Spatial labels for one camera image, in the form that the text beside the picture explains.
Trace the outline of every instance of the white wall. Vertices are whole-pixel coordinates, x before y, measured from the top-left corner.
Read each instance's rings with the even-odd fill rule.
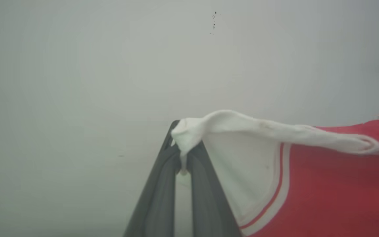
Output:
[[[223,108],[377,117],[379,1],[0,0],[0,237],[120,236],[170,123]]]

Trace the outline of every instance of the red fabric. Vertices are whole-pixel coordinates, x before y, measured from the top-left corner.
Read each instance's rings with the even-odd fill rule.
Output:
[[[379,141],[379,120],[320,129]],[[292,145],[287,199],[250,237],[316,236],[379,237],[379,156]]]

